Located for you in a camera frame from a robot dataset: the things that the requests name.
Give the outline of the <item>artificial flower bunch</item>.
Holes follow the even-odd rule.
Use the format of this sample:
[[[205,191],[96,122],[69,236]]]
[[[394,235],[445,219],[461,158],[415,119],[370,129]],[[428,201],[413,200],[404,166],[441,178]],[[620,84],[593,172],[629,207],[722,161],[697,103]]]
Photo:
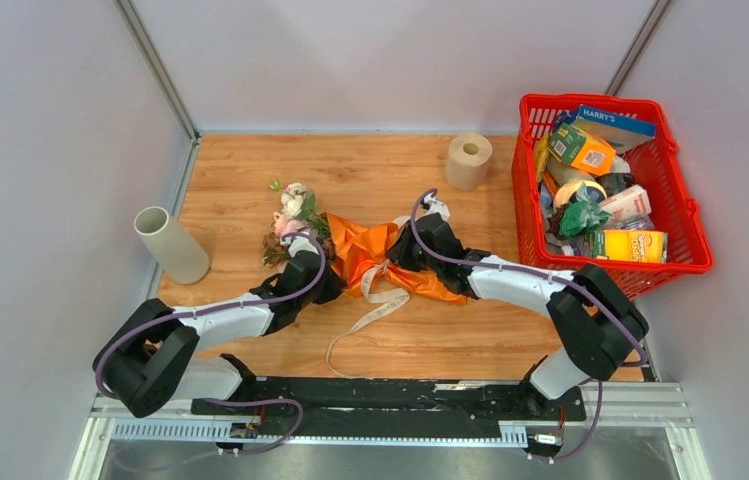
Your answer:
[[[284,184],[278,179],[271,182],[270,190],[280,195],[280,209],[273,213],[271,229],[262,240],[263,265],[277,272],[285,268],[291,254],[281,238],[293,232],[315,238],[326,254],[327,263],[331,265],[335,260],[335,246],[327,213],[316,209],[315,191],[300,182]]]

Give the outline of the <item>orange wrapping paper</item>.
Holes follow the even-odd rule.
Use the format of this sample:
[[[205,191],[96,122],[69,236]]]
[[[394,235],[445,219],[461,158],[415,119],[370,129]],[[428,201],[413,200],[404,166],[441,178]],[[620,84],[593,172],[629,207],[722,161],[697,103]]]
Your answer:
[[[401,227],[387,222],[368,228],[332,213],[326,218],[335,247],[332,269],[346,282],[344,293],[360,298],[363,275],[388,260],[387,251],[396,245]],[[374,275],[375,280],[379,278],[413,294],[457,305],[468,303],[465,296],[450,292],[430,271],[413,272],[390,264],[384,273]]]

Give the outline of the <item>white ribbon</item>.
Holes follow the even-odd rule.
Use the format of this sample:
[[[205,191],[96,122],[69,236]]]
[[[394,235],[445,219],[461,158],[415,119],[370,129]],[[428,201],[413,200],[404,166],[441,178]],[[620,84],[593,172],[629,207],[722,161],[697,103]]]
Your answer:
[[[407,221],[408,218],[406,216],[401,216],[395,218],[390,222],[394,222],[402,227]],[[338,341],[352,334],[355,334],[364,327],[394,313],[395,311],[402,308],[410,300],[410,292],[408,292],[407,290],[398,287],[382,278],[379,278],[377,280],[374,279],[374,275],[376,273],[384,273],[385,268],[390,264],[392,263],[387,260],[385,263],[379,265],[378,267],[371,268],[363,275],[363,296],[360,298],[364,299],[365,302],[372,305],[374,308],[366,314],[362,315],[358,320],[356,320],[355,323],[346,332],[334,337],[329,342],[326,348],[325,363],[329,370],[340,378],[348,379],[350,376],[334,367],[332,363],[333,350]]]

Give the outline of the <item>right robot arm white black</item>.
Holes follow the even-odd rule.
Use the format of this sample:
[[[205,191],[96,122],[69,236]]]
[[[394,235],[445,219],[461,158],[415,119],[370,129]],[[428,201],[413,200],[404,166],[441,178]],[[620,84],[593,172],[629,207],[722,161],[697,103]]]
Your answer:
[[[402,227],[387,257],[402,269],[433,274],[449,293],[502,301],[552,321],[562,346],[531,368],[520,392],[523,410],[534,418],[548,417],[573,387],[610,379],[649,331],[601,267],[546,270],[466,248],[439,213]]]

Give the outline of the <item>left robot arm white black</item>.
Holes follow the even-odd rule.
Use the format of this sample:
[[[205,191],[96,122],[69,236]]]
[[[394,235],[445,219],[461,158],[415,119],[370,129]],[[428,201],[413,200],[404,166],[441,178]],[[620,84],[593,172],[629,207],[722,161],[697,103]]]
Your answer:
[[[319,254],[303,250],[282,272],[227,301],[170,307],[158,298],[146,300],[93,360],[98,389],[137,418],[171,400],[205,397],[243,414],[256,399],[243,364],[200,359],[198,353],[273,334],[294,323],[305,307],[337,299],[345,287]]]

